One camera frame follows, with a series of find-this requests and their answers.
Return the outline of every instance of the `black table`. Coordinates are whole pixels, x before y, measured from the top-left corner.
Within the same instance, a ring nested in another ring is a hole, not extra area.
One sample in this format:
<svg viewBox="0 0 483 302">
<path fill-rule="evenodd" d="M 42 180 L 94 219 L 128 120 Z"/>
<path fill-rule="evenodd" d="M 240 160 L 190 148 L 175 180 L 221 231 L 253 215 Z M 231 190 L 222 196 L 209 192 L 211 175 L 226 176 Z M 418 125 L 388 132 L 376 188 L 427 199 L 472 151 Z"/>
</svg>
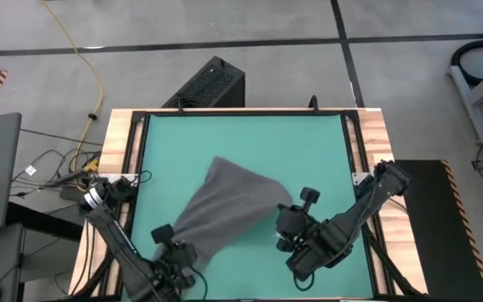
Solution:
<svg viewBox="0 0 483 302">
<path fill-rule="evenodd" d="M 0 228 L 0 302 L 18 301 L 23 287 L 19 283 L 20 258 L 25 230 L 20 224 Z"/>
<path fill-rule="evenodd" d="M 21 223 L 28 229 L 78 242 L 82 226 L 8 200 L 21 120 L 19 113 L 0 116 L 0 227 Z"/>
</svg>

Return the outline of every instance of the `black panel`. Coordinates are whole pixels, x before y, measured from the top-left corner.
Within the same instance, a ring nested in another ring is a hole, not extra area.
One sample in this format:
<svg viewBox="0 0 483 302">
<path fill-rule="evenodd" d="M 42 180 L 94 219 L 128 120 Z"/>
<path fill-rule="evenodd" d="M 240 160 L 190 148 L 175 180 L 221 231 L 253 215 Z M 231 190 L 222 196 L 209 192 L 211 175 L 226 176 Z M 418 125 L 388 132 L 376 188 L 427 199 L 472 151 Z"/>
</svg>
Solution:
<svg viewBox="0 0 483 302">
<path fill-rule="evenodd" d="M 483 301 L 483 279 L 444 165 L 396 162 L 413 179 L 405 201 L 430 296 Z"/>
<path fill-rule="evenodd" d="M 163 107 L 244 107 L 245 73 L 213 57 Z"/>
</svg>

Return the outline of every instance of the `yellow cable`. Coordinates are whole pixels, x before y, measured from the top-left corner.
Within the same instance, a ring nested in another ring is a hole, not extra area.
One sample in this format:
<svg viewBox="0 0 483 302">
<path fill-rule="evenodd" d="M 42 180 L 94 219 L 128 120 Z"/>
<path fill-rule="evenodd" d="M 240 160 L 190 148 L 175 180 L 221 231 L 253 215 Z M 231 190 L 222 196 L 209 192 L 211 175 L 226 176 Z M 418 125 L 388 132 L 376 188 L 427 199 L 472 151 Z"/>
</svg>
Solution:
<svg viewBox="0 0 483 302">
<path fill-rule="evenodd" d="M 72 44 L 72 48 L 75 51 L 75 55 L 77 55 L 80 59 L 82 59 L 87 64 L 87 66 L 89 66 L 89 69 L 92 71 L 92 73 L 94 74 L 94 77 L 96 78 L 96 84 L 98 85 L 98 88 L 100 89 L 100 96 L 98 97 L 98 103 L 96 104 L 96 107 L 94 108 L 94 111 L 92 112 L 93 114 L 96 115 L 96 113 L 98 112 L 98 109 L 100 109 L 101 104 L 102 104 L 103 99 L 104 99 L 104 87 L 103 87 L 103 84 L 101 83 L 100 76 L 98 75 L 98 73 L 96 72 L 94 67 L 92 67 L 91 63 L 89 63 L 89 61 L 87 59 L 85 59 L 85 57 L 83 55 L 81 55 L 80 52 L 77 50 L 77 47 L 75 46 L 74 40 L 70 37 L 70 35 L 68 34 L 68 31 L 66 31 L 65 26 L 63 26 L 63 24 L 59 21 L 59 18 L 57 18 L 57 16 L 55 16 L 55 13 L 51 10 L 51 8 L 49 8 L 46 1 L 40 0 L 40 2 L 42 2 L 44 7 L 53 16 L 53 18 L 55 19 L 55 22 L 57 22 L 60 29 L 63 31 L 63 33 L 65 33 L 66 38 L 68 38 L 68 40 Z M 74 171 L 77 170 L 77 156 L 81 151 L 81 147 L 83 146 L 83 141 L 85 140 L 85 136 L 87 135 L 87 132 L 89 131 L 89 127 L 91 126 L 91 122 L 92 122 L 92 118 L 89 117 L 89 121 L 87 122 L 87 125 L 85 126 L 85 129 L 83 130 L 83 133 L 81 134 L 80 143 L 78 143 L 77 149 L 75 150 L 75 157 L 72 159 Z M 86 192 L 86 189 L 83 189 L 79 186 L 77 180 L 74 180 L 74 181 L 75 181 L 76 187 L 80 191 Z"/>
</svg>

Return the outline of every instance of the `desk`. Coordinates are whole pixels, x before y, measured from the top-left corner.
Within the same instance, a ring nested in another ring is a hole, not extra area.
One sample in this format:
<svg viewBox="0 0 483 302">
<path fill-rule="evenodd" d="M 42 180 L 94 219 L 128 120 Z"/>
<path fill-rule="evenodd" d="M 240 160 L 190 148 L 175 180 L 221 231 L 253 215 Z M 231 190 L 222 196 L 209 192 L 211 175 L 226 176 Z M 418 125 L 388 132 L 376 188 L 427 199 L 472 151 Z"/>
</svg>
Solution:
<svg viewBox="0 0 483 302">
<path fill-rule="evenodd" d="M 21 299 L 19 264 L 24 235 L 25 229 L 18 223 L 0 228 L 1 302 L 18 301 L 18 297 Z"/>
<path fill-rule="evenodd" d="M 29 209 L 8 200 L 13 183 L 13 167 L 22 116 L 0 115 L 0 227 L 21 223 L 28 229 L 78 241 L 81 226 Z"/>
<path fill-rule="evenodd" d="M 135 136 L 128 137 L 130 127 L 132 125 L 133 112 L 173 112 L 177 109 L 115 109 L 112 112 L 109 125 L 107 127 L 106 138 L 101 154 L 99 172 L 118 174 L 122 172 L 124 158 L 127 149 L 131 149 L 131 157 L 128 161 L 128 171 L 135 172 L 138 166 L 138 150 L 140 144 L 143 125 L 137 123 L 135 126 Z M 232 111 L 232 108 L 199 108 L 187 109 L 187 111 L 214 111 L 224 112 Z M 310 112 L 312 108 L 239 108 L 237 111 L 259 111 L 259 112 L 285 112 L 300 111 Z M 373 167 L 382 159 L 392 159 L 392 150 L 387 136 L 387 130 L 383 121 L 383 115 L 380 109 L 344 109 L 344 108 L 321 108 L 320 110 L 349 111 L 355 113 L 359 118 L 360 128 L 357 128 L 358 134 L 361 133 L 363 142 L 360 148 L 357 146 L 357 135 L 354 123 L 349 120 L 348 132 L 350 134 L 352 153 L 354 157 L 355 167 L 357 171 L 362 171 L 361 156 L 366 151 L 367 163 Z M 127 208 L 122 209 L 119 221 L 123 223 L 126 220 Z M 417 248 L 413 238 L 411 225 L 408 216 L 400 211 L 392 204 L 386 204 L 380 211 L 383 236 L 389 257 L 394 261 L 397 267 L 402 271 L 403 275 L 411 282 L 411 284 L 422 292 L 426 292 L 426 284 L 424 282 L 423 271 L 418 259 Z M 91 265 L 86 259 L 86 237 L 82 234 L 78 256 L 75 262 L 74 274 L 70 283 L 73 290 L 80 278 L 82 270 L 85 268 L 85 276 L 88 275 L 90 268 L 94 272 L 101 260 L 106 254 L 106 245 L 103 240 L 97 236 L 94 242 L 94 254 L 92 255 Z M 376 275 L 377 288 L 379 293 L 385 294 L 388 288 L 385 284 L 384 273 L 381 263 L 377 257 L 372 254 L 374 262 L 374 270 Z M 118 267 L 114 263 L 110 270 L 109 281 L 106 287 L 106 294 L 115 294 L 117 287 Z M 86 279 L 82 279 L 77 288 L 80 289 L 86 283 Z"/>
</svg>

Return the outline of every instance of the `floor line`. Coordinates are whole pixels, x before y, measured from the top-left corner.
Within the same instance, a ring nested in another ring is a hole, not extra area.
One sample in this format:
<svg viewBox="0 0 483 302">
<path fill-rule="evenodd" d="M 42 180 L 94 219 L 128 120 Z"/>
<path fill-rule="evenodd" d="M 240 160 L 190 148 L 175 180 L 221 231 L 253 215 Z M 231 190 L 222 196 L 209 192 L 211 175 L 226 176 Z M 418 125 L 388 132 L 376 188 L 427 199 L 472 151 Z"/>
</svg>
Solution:
<svg viewBox="0 0 483 302">
<path fill-rule="evenodd" d="M 362 98 L 361 85 L 357 78 L 357 71 L 355 64 L 353 63 L 353 56 L 351 55 L 350 45 L 348 44 L 348 37 L 345 33 L 344 19 L 340 12 L 338 0 L 330 0 L 331 7 L 333 8 L 333 14 L 335 15 L 336 28 L 339 32 L 340 46 L 342 47 L 342 54 L 344 55 L 345 67 L 348 72 L 348 78 L 350 79 L 351 90 L 353 98 L 355 99 L 358 107 L 364 107 L 365 102 Z"/>
<path fill-rule="evenodd" d="M 350 44 L 360 43 L 395 43 L 395 42 L 423 42 L 423 41 L 455 41 L 468 39 L 483 39 L 483 34 L 432 34 L 412 36 L 387 36 L 387 37 L 356 37 L 347 38 L 300 38 L 300 39 L 258 39 L 258 40 L 237 40 L 237 41 L 216 41 L 216 42 L 195 42 L 175 44 L 143 44 L 143 45 L 121 45 L 121 46 L 90 46 L 80 47 L 82 54 L 101 54 L 137 51 L 177 50 L 177 49 L 218 49 L 234 47 L 258 47 L 258 46 L 289 46 L 289 45 L 322 45 L 322 44 Z M 23 56 L 23 55 L 71 55 L 72 48 L 54 49 L 5 49 L 0 50 L 0 56 Z"/>
</svg>

